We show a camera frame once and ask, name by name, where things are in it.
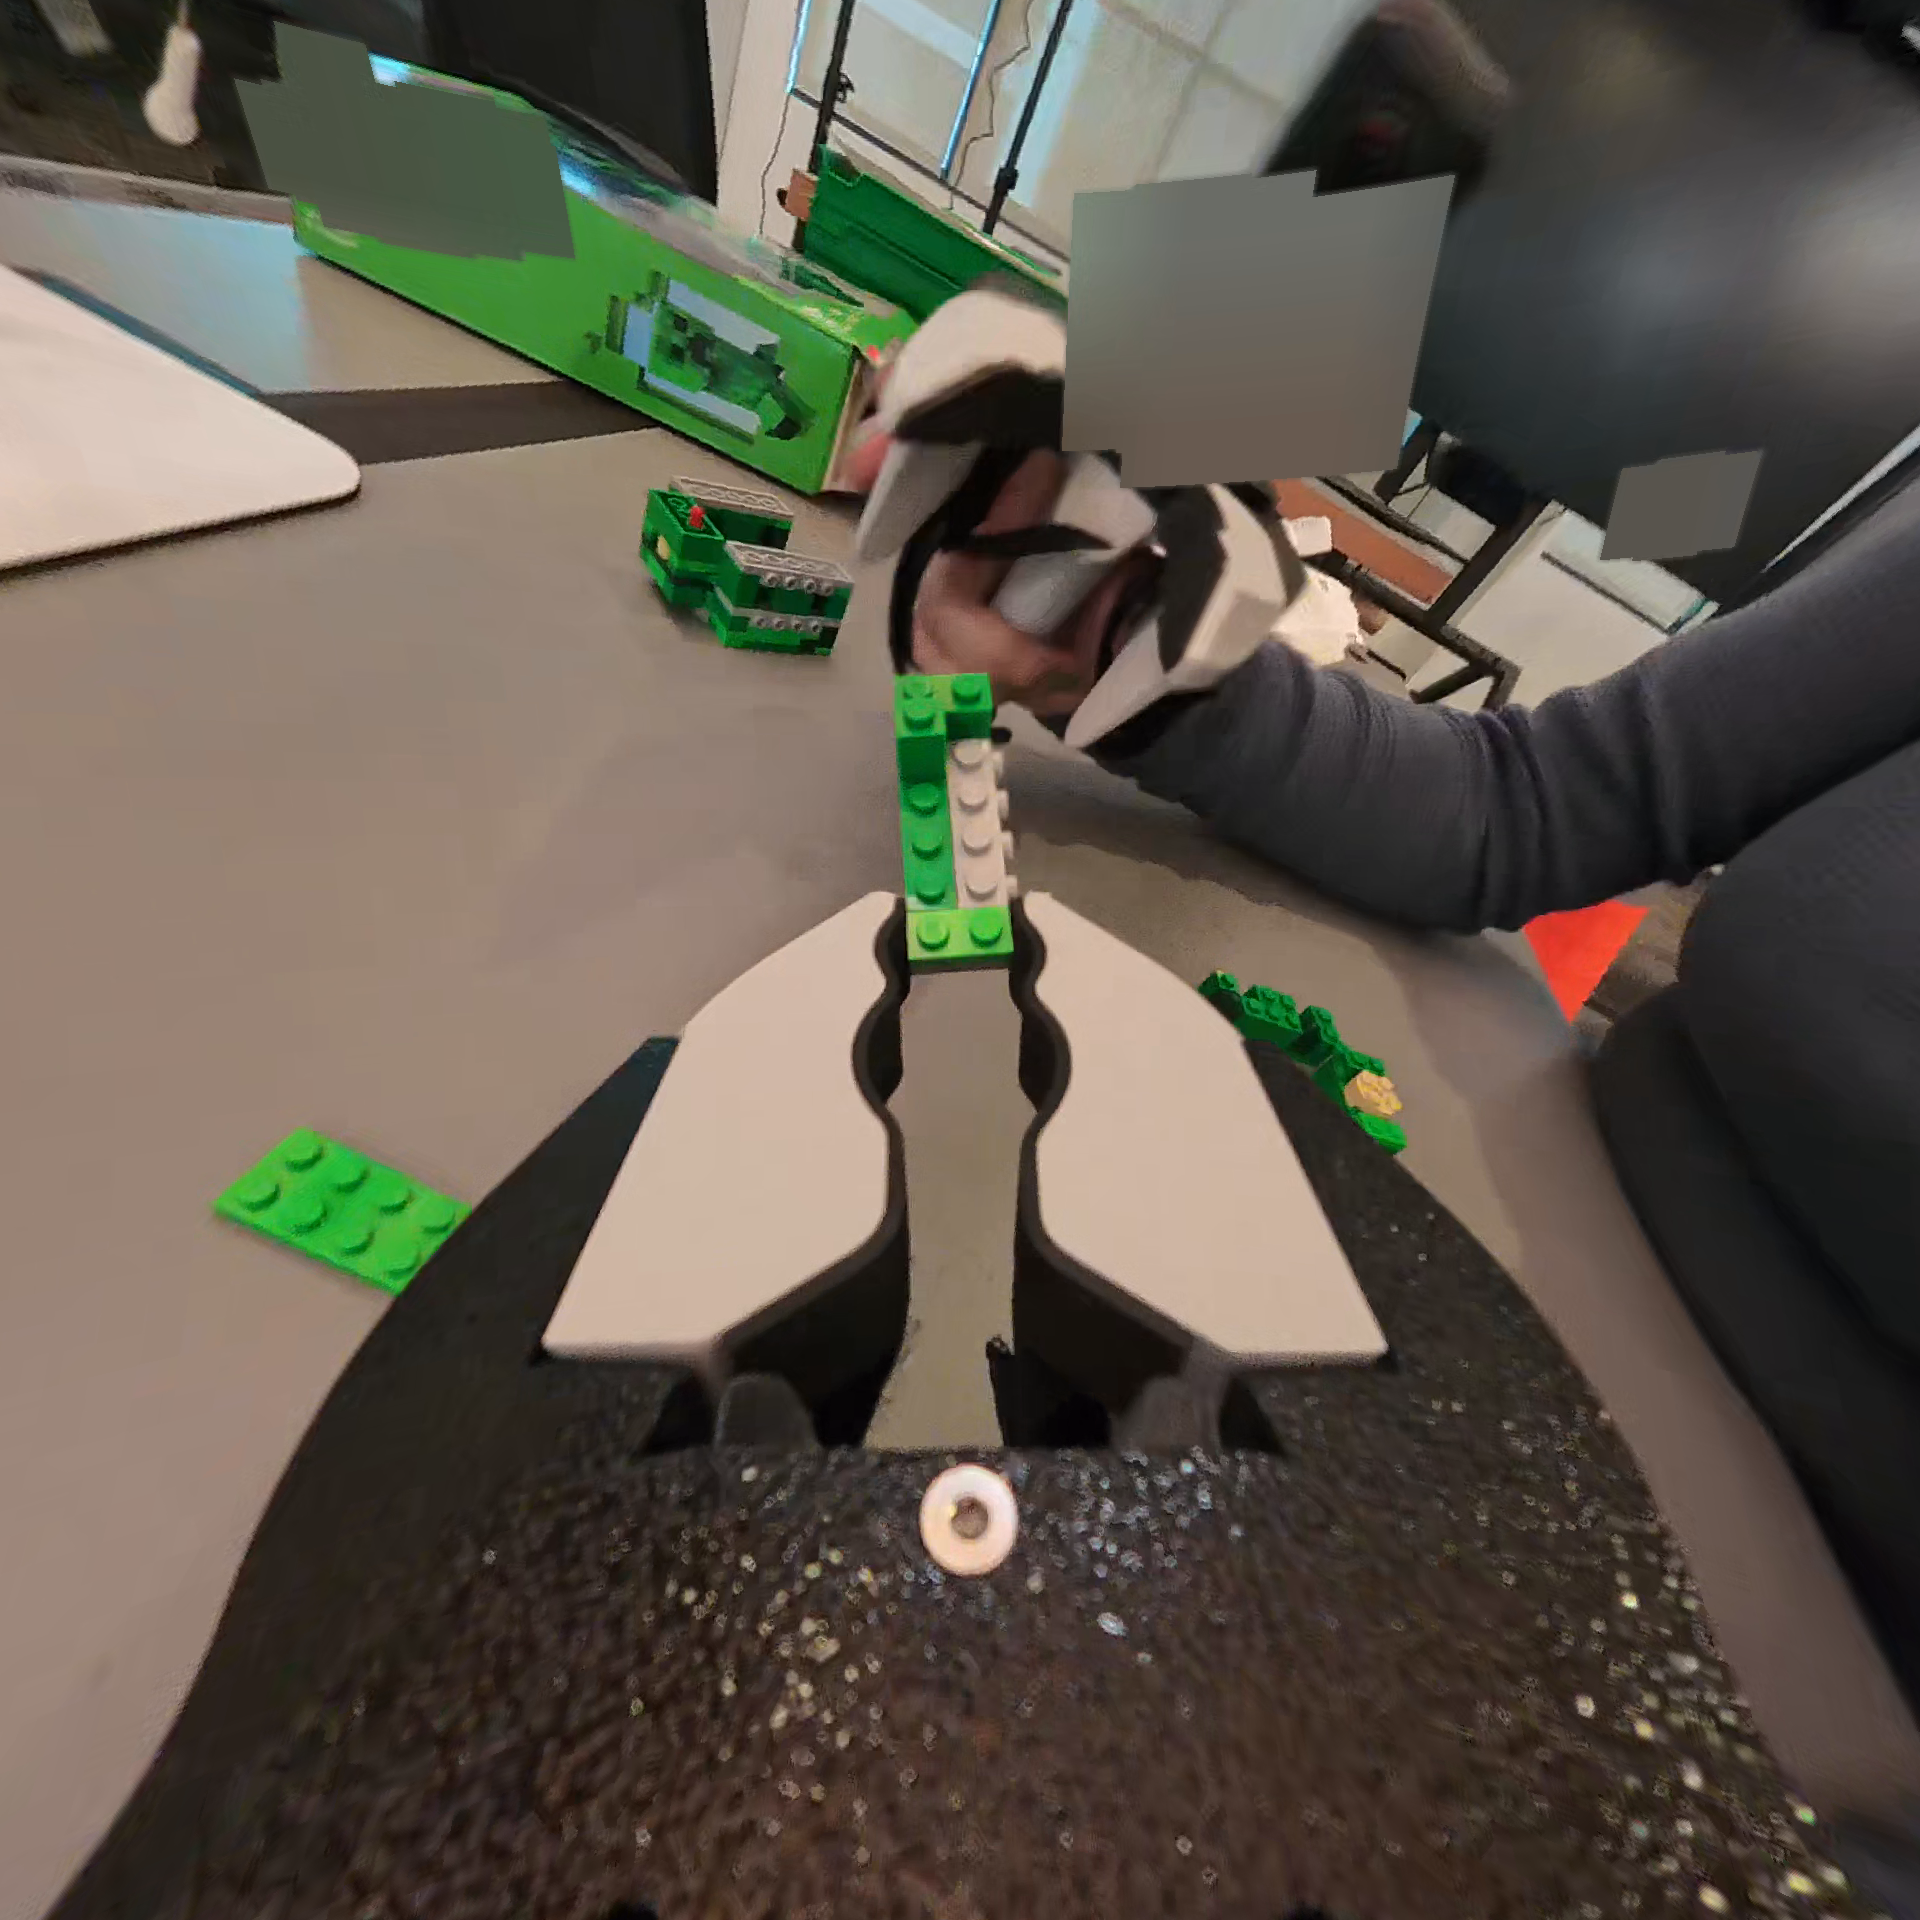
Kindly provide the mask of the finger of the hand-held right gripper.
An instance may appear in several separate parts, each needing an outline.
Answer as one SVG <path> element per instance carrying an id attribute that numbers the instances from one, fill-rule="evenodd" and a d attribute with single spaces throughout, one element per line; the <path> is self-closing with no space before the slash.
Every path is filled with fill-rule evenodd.
<path id="1" fill-rule="evenodd" d="M 1059 442 L 1064 313 L 1008 289 L 963 289 L 902 343 L 878 427 L 902 442 Z"/>
<path id="2" fill-rule="evenodd" d="M 888 438 L 854 525 L 854 559 L 875 567 L 946 514 L 970 477 L 983 445 Z"/>

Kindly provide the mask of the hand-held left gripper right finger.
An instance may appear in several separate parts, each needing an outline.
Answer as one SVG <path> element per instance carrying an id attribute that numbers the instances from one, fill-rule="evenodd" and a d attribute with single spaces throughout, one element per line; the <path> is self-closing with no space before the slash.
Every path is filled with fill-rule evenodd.
<path id="1" fill-rule="evenodd" d="M 1261 1429 L 1257 1385 L 1375 1370 L 1387 1336 L 1248 1042 L 1051 893 L 1014 902 L 1014 1360 L 1110 1440 Z"/>

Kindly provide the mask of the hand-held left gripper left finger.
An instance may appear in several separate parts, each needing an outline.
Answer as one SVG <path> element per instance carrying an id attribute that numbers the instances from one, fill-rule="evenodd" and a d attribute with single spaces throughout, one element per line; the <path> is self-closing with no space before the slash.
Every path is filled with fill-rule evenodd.
<path id="1" fill-rule="evenodd" d="M 905 1341 L 905 1147 L 888 1110 L 905 905 L 872 890 L 686 1024 L 541 1331 L 547 1360 L 773 1376 L 865 1438 Z"/>

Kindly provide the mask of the long green grey brick assembly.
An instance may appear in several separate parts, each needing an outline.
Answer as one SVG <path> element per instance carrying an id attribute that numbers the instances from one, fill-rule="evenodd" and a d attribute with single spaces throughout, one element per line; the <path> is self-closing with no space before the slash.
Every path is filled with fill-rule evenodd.
<path id="1" fill-rule="evenodd" d="M 1014 954 L 1016 851 L 983 674 L 896 680 L 905 954 L 915 971 L 1000 968 Z"/>

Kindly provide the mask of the person's right forearm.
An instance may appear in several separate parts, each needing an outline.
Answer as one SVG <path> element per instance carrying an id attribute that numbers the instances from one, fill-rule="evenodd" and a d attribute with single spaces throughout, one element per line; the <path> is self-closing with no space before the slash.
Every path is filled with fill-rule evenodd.
<path id="1" fill-rule="evenodd" d="M 1914 486 L 1765 595 L 1538 705 L 1453 711 L 1266 641 L 1091 747 L 1321 893 L 1475 933 L 1688 879 L 1914 749 Z"/>

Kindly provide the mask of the person's right hand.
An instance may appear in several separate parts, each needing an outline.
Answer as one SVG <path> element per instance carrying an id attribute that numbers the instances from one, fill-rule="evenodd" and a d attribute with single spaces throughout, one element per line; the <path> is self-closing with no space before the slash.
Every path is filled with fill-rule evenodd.
<path id="1" fill-rule="evenodd" d="M 934 552 L 919 581 L 909 658 L 923 674 L 983 674 L 999 705 L 1016 705 L 1062 730 L 1158 583 L 1161 557 L 1134 549 L 1048 637 L 1005 622 L 995 591 L 1008 565 L 969 550 Z"/>

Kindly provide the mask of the small green cardboard box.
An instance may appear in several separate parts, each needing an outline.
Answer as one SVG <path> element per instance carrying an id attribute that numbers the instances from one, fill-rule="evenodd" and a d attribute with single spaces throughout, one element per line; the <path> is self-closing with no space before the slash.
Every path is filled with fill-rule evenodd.
<path id="1" fill-rule="evenodd" d="M 1064 279 L 951 211 L 826 150 L 810 174 L 793 170 L 783 207 L 797 218 L 805 257 L 897 306 L 913 321 L 990 281 L 1062 313 Z"/>

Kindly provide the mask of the blocky green grey brick build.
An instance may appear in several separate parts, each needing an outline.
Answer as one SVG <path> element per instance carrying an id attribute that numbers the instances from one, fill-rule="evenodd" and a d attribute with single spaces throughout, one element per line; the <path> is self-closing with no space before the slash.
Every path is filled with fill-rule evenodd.
<path id="1" fill-rule="evenodd" d="M 675 474 L 643 497 L 639 565 L 666 607 L 699 616 L 729 649 L 830 656 L 851 573 L 790 549 L 790 534 L 776 496 Z"/>

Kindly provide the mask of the green brick cluster with tan piece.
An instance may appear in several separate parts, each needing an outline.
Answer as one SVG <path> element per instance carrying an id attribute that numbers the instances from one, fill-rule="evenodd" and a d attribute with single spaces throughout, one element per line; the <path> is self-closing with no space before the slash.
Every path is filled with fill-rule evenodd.
<path id="1" fill-rule="evenodd" d="M 1194 989 L 1242 1039 L 1279 1048 L 1382 1151 L 1403 1151 L 1400 1091 L 1378 1056 L 1341 1037 L 1327 1008 L 1297 1002 L 1259 982 L 1241 984 L 1223 968 L 1206 973 Z"/>

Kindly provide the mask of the black tripod stand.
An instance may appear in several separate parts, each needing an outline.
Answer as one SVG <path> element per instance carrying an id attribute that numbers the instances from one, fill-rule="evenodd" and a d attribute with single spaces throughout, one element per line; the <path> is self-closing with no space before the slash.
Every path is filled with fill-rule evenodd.
<path id="1" fill-rule="evenodd" d="M 966 223 L 1064 251 L 1034 206 L 1067 77 L 1051 1 L 800 1 L 785 93 L 813 125 L 837 73 L 825 143 Z"/>

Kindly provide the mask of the flat green brick plate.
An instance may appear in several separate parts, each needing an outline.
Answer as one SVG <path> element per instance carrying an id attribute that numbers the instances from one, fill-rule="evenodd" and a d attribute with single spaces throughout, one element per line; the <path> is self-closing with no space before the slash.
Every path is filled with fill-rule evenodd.
<path id="1" fill-rule="evenodd" d="M 297 1126 L 232 1178 L 211 1213 L 399 1296 L 471 1213 L 366 1151 Z"/>

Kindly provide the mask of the large green toy box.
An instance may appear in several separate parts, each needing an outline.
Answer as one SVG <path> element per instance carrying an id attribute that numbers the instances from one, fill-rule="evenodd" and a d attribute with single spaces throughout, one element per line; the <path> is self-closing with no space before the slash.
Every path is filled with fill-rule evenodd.
<path id="1" fill-rule="evenodd" d="M 913 330 L 896 303 L 731 227 L 711 202 L 598 134 L 494 86 L 373 54 L 373 104 L 487 104 L 538 127 L 555 157 L 559 253 L 399 247 L 295 207 L 327 263 L 631 406 L 754 472 L 816 496 L 837 483 L 872 376 Z"/>

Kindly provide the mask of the person's leg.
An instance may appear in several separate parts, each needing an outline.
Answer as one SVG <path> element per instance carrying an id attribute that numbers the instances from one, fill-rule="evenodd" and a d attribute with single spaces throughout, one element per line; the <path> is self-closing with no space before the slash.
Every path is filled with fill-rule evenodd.
<path id="1" fill-rule="evenodd" d="M 1590 1082 L 1647 1241 L 1913 1695 L 1914 747 L 1725 864 Z"/>

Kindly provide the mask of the black monitor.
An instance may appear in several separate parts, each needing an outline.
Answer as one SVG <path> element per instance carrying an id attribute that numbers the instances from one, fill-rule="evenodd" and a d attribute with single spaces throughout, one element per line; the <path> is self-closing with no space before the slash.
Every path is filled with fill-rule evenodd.
<path id="1" fill-rule="evenodd" d="M 1622 467 L 1757 449 L 1734 605 L 1914 432 L 1914 71 L 1798 5 L 1456 5 L 1506 73 L 1414 414 L 1601 523 Z"/>

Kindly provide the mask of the white rounded pad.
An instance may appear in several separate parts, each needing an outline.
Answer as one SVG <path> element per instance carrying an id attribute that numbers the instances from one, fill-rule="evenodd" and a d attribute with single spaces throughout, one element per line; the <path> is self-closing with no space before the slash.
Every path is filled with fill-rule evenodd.
<path id="1" fill-rule="evenodd" d="M 2 570 L 327 506 L 358 488 L 346 449 L 2 269 Z"/>

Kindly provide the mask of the white hanging object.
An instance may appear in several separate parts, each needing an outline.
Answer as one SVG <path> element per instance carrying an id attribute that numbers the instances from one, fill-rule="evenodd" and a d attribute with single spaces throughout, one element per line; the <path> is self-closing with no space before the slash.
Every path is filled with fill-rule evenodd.
<path id="1" fill-rule="evenodd" d="M 190 1 L 177 1 L 160 45 L 160 63 L 138 110 L 145 130 L 167 149 L 190 149 L 201 134 L 199 86 L 203 47 Z"/>

